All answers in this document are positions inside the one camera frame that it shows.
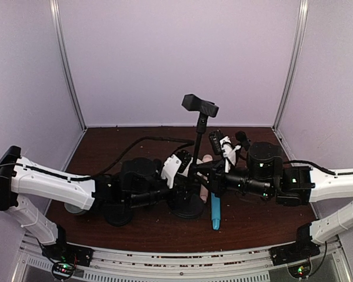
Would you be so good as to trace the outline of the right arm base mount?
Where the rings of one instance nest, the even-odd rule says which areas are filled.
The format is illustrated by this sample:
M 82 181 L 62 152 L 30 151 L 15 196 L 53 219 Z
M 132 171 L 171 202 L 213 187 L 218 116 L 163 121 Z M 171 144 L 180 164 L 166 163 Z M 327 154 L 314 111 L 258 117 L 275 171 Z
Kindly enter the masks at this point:
M 312 242 L 308 232 L 303 231 L 297 233 L 295 242 L 272 247 L 269 254 L 273 266 L 286 265 L 292 278 L 302 280 L 311 276 L 311 257 L 320 254 L 320 247 Z

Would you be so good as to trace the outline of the black front microphone stand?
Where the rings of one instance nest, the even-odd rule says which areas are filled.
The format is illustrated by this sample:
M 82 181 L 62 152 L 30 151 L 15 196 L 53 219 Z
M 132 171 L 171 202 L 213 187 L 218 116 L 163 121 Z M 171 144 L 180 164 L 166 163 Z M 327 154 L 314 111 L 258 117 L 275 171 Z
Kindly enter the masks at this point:
M 198 120 L 196 125 L 196 139 L 194 143 L 194 150 L 192 153 L 192 163 L 198 164 L 198 155 L 201 147 L 202 137 L 207 131 L 208 119 L 216 117 L 219 107 L 210 101 L 203 100 L 197 97 L 195 94 L 186 94 L 182 100 L 182 107 L 189 112 L 198 112 Z M 196 181 L 195 175 L 198 172 L 191 171 L 191 165 L 188 170 L 188 178 L 190 184 L 192 184 L 192 194 L 189 197 L 186 206 L 169 206 L 171 212 L 183 219 L 196 219 L 204 212 L 204 203 L 200 199 L 200 184 Z

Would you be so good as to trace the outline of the blue microphone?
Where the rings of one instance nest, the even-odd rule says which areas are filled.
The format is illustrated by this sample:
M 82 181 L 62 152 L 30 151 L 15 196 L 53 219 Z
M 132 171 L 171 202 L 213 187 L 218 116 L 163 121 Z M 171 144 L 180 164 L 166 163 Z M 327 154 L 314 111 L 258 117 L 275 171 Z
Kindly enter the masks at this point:
M 211 193 L 211 222 L 212 229 L 218 231 L 221 224 L 221 199 Z

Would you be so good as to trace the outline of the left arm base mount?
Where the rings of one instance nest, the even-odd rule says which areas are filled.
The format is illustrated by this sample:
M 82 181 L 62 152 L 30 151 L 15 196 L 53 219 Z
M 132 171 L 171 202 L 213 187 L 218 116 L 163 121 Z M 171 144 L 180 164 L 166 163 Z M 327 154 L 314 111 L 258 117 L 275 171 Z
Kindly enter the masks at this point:
M 66 242 L 66 231 L 59 224 L 58 237 L 52 245 L 38 244 L 42 250 L 42 255 L 46 257 L 52 264 L 51 274 L 57 281 L 65 281 L 70 279 L 78 266 L 89 267 L 93 249 L 89 247 L 81 247 Z

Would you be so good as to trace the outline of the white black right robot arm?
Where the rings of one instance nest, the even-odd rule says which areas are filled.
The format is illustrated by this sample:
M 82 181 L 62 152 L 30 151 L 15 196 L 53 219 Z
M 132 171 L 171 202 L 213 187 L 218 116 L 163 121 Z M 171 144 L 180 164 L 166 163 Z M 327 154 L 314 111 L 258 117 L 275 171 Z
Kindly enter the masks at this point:
M 226 152 L 221 161 L 197 164 L 188 175 L 210 192 L 221 195 L 226 189 L 243 194 L 275 198 L 283 206 L 299 206 L 334 198 L 350 198 L 346 206 L 323 219 L 298 228 L 295 244 L 299 248 L 319 246 L 331 237 L 353 227 L 353 169 L 329 170 L 304 160 L 284 161 L 281 148 L 268 142 L 245 144 L 246 168 L 234 167 Z

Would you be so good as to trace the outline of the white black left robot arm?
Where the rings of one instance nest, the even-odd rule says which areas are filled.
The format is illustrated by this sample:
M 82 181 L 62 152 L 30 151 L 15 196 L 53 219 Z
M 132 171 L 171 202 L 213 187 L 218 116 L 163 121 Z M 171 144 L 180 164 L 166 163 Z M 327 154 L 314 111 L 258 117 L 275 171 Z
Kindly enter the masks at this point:
M 0 211 L 11 214 L 43 246 L 65 246 L 64 229 L 48 220 L 29 195 L 63 202 L 70 213 L 101 213 L 115 227 L 128 224 L 137 207 L 166 202 L 178 217 L 194 219 L 204 211 L 198 186 L 184 172 L 177 154 L 166 161 L 137 157 L 117 159 L 121 170 L 108 169 L 93 176 L 60 172 L 30 161 L 18 146 L 0 159 Z

